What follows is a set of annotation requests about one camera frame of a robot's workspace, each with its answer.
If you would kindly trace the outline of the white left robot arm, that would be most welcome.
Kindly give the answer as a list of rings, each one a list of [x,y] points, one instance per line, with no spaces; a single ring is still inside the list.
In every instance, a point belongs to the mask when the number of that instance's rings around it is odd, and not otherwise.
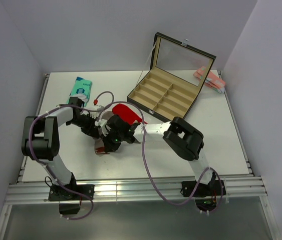
[[[78,97],[71,97],[68,104],[61,104],[53,110],[39,116],[28,116],[24,120],[22,153],[39,163],[52,181],[52,189],[67,200],[77,196],[78,187],[74,174],[62,161],[60,150],[59,127],[75,125],[96,137],[96,117],[104,109],[95,105],[91,109],[84,108],[84,102]]]

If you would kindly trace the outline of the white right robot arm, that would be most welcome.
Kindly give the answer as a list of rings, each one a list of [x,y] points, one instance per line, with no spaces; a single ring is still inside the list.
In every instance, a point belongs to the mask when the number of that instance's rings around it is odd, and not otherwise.
[[[180,117],[173,120],[146,124],[136,122],[132,125],[118,115],[101,119],[95,123],[100,128],[104,152],[115,152],[122,142],[141,144],[142,157],[145,158],[145,143],[165,142],[181,159],[189,162],[197,182],[197,189],[203,195],[214,190],[216,173],[210,168],[202,149],[203,134]]]

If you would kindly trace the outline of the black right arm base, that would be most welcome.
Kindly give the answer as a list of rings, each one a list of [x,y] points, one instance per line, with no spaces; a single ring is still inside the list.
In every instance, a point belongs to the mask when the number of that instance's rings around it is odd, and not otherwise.
[[[182,181],[180,193],[183,197],[187,198],[191,195],[196,181]],[[205,213],[210,213],[215,210],[218,205],[218,197],[225,196],[226,189],[224,181],[221,180],[220,183],[216,180],[213,184],[202,184],[198,185],[197,190],[195,191],[193,198],[195,198],[195,204],[197,208]]]

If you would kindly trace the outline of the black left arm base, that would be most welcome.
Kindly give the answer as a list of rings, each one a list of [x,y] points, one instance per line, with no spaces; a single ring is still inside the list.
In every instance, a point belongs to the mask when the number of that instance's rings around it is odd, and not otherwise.
[[[93,184],[80,184],[76,186],[75,191],[88,196],[91,200],[94,196]],[[59,185],[53,185],[50,189],[48,201],[59,203],[59,213],[62,215],[76,215],[81,209],[81,202],[85,197],[77,193],[71,193],[64,190]]]

